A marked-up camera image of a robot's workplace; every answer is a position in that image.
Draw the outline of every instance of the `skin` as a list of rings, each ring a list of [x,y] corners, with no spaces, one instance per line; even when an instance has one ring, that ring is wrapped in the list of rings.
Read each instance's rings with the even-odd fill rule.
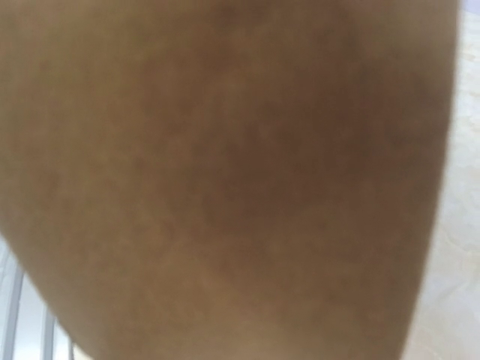
[[[0,0],[0,227],[96,360],[397,359],[455,1]]]

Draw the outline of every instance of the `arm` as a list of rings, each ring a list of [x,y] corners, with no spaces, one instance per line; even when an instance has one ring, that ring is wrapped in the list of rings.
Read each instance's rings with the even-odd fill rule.
[[[456,7],[365,2],[0,1],[1,229],[96,360],[400,355]]]

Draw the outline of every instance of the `white tiled floor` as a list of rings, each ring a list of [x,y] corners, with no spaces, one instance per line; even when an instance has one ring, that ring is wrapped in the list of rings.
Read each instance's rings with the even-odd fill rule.
[[[463,13],[442,205],[404,360],[480,359],[480,15]]]

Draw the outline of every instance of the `white surface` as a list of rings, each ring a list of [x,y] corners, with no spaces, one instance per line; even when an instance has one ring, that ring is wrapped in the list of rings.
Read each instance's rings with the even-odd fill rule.
[[[16,328],[13,360],[40,359],[46,308],[30,280],[25,278]]]
[[[70,360],[68,358],[68,346],[69,338],[63,328],[56,326],[55,327],[55,343],[54,343],[54,352],[53,360]]]
[[[404,360],[480,359],[480,16],[464,13],[442,205]]]

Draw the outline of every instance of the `metal bar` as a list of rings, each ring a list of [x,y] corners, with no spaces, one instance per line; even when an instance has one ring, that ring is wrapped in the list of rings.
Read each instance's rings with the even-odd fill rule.
[[[20,296],[22,295],[23,277],[23,270],[18,264],[16,264],[12,292],[10,295],[10,304],[8,306],[7,328],[3,341],[1,360],[13,360],[14,358],[15,337],[17,335],[17,321],[20,309]]]
[[[47,307],[25,274],[16,324],[13,360],[40,360]]]
[[[74,342],[71,339],[68,341],[68,360],[75,360]]]
[[[53,360],[53,342],[55,340],[55,318],[48,310],[43,322],[42,357],[41,360]]]

